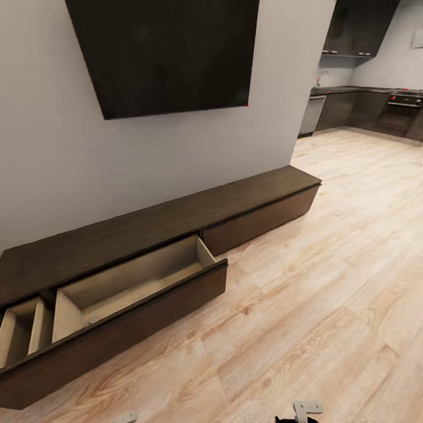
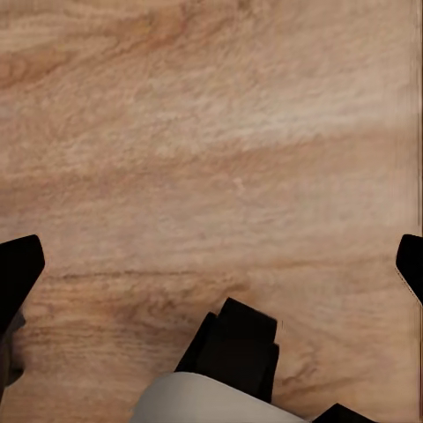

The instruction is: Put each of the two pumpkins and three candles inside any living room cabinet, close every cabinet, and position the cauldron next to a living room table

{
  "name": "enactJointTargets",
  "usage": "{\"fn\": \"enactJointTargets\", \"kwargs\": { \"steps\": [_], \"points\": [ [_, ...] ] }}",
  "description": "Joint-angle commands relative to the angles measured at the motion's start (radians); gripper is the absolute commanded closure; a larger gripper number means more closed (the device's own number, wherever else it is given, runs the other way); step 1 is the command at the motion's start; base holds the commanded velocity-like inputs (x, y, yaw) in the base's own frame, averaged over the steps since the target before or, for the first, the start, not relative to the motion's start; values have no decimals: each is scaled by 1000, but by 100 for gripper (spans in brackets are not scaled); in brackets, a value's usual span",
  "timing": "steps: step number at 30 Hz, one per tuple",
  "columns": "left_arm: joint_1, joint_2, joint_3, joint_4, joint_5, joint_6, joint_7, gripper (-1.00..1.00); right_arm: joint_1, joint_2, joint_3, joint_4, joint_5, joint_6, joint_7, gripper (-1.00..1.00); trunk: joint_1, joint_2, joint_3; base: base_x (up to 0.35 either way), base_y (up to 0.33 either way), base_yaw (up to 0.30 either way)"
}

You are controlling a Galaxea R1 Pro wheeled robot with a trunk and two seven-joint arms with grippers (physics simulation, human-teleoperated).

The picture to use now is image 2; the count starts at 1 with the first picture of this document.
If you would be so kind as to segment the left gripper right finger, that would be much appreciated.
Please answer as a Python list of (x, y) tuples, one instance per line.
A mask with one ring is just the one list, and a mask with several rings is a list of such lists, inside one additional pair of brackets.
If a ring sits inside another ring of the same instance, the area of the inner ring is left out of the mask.
[(404, 234), (398, 245), (397, 268), (423, 303), (423, 237)]

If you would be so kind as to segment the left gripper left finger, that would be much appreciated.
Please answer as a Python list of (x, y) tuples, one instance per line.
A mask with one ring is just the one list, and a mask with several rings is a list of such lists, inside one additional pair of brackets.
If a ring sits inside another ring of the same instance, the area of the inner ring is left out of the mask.
[(0, 338), (44, 270), (37, 234), (0, 244)]

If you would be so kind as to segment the cauldron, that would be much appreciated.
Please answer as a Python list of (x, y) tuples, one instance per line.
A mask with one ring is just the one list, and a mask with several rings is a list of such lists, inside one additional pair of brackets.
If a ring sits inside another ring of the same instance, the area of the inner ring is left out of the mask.
[(7, 331), (0, 338), (0, 402), (3, 400), (4, 389), (15, 383), (24, 374), (23, 369), (11, 369), (11, 338), (22, 325), (26, 325), (26, 321), (22, 312), (18, 310)]

